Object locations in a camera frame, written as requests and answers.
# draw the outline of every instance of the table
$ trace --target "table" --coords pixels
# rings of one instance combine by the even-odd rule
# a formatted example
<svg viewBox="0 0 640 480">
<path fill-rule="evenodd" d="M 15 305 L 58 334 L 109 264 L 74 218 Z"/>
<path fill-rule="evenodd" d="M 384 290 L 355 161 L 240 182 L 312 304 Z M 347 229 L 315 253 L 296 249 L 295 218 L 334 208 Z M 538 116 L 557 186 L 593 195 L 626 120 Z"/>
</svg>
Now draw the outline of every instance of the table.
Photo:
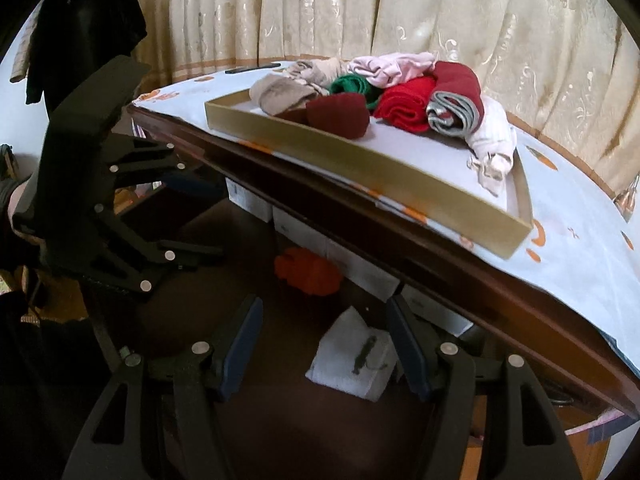
<svg viewBox="0 0 640 480">
<path fill-rule="evenodd" d="M 550 295 L 308 170 L 174 118 L 133 106 L 129 113 L 186 160 L 215 168 L 483 327 L 570 394 L 587 419 L 609 406 L 639 416 L 640 380 L 590 323 Z"/>
</svg>

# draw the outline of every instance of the red towel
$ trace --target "red towel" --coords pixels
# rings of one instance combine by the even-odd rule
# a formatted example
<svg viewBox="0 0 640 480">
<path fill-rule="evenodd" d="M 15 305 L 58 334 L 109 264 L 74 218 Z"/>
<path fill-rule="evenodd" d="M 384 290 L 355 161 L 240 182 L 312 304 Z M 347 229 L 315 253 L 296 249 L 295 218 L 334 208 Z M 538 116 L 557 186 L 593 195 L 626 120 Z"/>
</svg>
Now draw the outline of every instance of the red towel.
<svg viewBox="0 0 640 480">
<path fill-rule="evenodd" d="M 430 75 L 392 86 L 380 97 L 373 116 L 412 134 L 425 132 L 429 129 L 426 108 L 435 86 Z"/>
<path fill-rule="evenodd" d="M 451 92 L 467 97 L 476 105 L 480 113 L 480 120 L 476 130 L 482 124 L 484 118 L 484 106 L 480 98 L 480 82 L 478 77 L 467 65 L 450 61 L 439 61 L 433 69 L 433 76 L 436 79 L 436 92 Z"/>
<path fill-rule="evenodd" d="M 311 126 L 345 139 L 359 139 L 369 127 L 369 110 L 364 95 L 348 92 L 319 97 L 305 109 L 288 110 L 276 117 Z"/>
<path fill-rule="evenodd" d="M 329 260 L 309 249 L 291 247 L 274 261 L 276 276 L 310 296 L 329 296 L 340 289 L 342 274 Z"/>
</svg>

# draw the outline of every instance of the pink cloth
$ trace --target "pink cloth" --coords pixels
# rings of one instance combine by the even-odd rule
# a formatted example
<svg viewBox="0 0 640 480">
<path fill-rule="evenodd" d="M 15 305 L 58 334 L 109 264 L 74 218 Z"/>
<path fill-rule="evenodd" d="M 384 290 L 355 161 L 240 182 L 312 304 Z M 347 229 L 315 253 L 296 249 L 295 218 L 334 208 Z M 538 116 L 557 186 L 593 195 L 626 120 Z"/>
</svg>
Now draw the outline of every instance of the pink cloth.
<svg viewBox="0 0 640 480">
<path fill-rule="evenodd" d="M 433 70 L 436 58 L 429 52 L 420 54 L 385 54 L 384 56 L 361 56 L 349 63 L 349 72 L 359 74 L 372 86 L 389 88 L 406 83 Z"/>
</svg>

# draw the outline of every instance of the orange print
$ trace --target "orange print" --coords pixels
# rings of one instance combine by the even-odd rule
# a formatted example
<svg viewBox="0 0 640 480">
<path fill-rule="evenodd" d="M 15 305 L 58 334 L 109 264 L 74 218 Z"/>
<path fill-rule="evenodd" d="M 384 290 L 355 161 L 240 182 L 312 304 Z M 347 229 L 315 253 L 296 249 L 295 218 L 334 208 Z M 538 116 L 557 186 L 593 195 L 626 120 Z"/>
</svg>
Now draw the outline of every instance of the orange print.
<svg viewBox="0 0 640 480">
<path fill-rule="evenodd" d="M 545 229 L 542 227 L 542 224 L 535 219 L 533 221 L 533 225 L 538 230 L 538 236 L 533 238 L 531 243 L 537 245 L 538 247 L 544 247 L 544 245 L 546 244 Z"/>
<path fill-rule="evenodd" d="M 463 235 L 460 235 L 460 245 L 469 251 L 474 250 L 474 243 L 469 238 L 463 237 Z"/>
<path fill-rule="evenodd" d="M 527 149 L 537 160 L 542 162 L 546 167 L 551 168 L 554 171 L 558 171 L 558 167 L 552 163 L 545 155 L 540 153 L 538 150 L 534 150 L 531 146 L 527 146 Z"/>
<path fill-rule="evenodd" d="M 410 216 L 411 218 L 413 218 L 414 220 L 417 220 L 422 224 L 427 223 L 427 217 L 422 213 L 418 213 L 415 209 L 411 209 L 410 207 L 405 207 L 404 209 L 402 209 L 402 212 L 405 215 Z"/>
<path fill-rule="evenodd" d="M 251 148 L 252 150 L 258 150 L 259 152 L 266 153 L 267 155 L 273 155 L 273 151 L 270 150 L 269 148 L 265 148 L 264 146 L 261 146 L 260 144 L 256 144 L 255 142 L 251 142 L 250 140 L 239 140 L 238 144 L 242 144 L 243 146 Z"/>
<path fill-rule="evenodd" d="M 367 187 L 364 187 L 362 184 L 353 182 L 352 184 L 350 184 L 350 186 L 353 187 L 353 189 L 357 189 L 358 191 L 365 193 L 376 200 L 380 198 L 380 193 L 378 193 L 377 191 L 373 191 L 372 189 L 368 189 Z"/>
<path fill-rule="evenodd" d="M 536 262 L 537 264 L 540 263 L 542 261 L 542 259 L 540 258 L 540 256 L 538 256 L 534 251 L 532 251 L 531 249 L 527 249 L 527 254 L 531 257 L 531 259 Z"/>
<path fill-rule="evenodd" d="M 629 246 L 629 249 L 631 249 L 632 251 L 635 251 L 634 245 L 631 243 L 631 240 L 629 240 L 629 237 L 625 235 L 622 231 L 620 232 L 622 233 L 622 236 L 625 239 L 626 244 Z"/>
<path fill-rule="evenodd" d="M 159 95 L 154 99 L 154 101 L 166 101 L 167 99 L 171 99 L 172 97 L 176 97 L 180 95 L 180 92 L 169 92 L 168 94 Z"/>
<path fill-rule="evenodd" d="M 160 89 L 156 88 L 155 90 L 149 92 L 148 94 L 142 94 L 139 98 L 138 101 L 147 101 L 148 99 L 153 99 L 154 97 L 156 97 L 158 94 L 160 93 Z"/>
</svg>

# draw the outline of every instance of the green towel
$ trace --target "green towel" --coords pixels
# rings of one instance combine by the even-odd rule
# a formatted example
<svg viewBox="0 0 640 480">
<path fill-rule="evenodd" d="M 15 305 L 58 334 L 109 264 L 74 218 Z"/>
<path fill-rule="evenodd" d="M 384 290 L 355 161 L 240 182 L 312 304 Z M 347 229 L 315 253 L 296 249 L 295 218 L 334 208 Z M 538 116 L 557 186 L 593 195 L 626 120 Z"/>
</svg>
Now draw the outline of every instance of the green towel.
<svg viewBox="0 0 640 480">
<path fill-rule="evenodd" d="M 383 90 L 372 86 L 371 83 L 361 75 L 345 74 L 331 83 L 329 92 L 331 94 L 342 94 L 345 92 L 362 94 L 367 100 L 367 110 L 375 110 Z"/>
</svg>

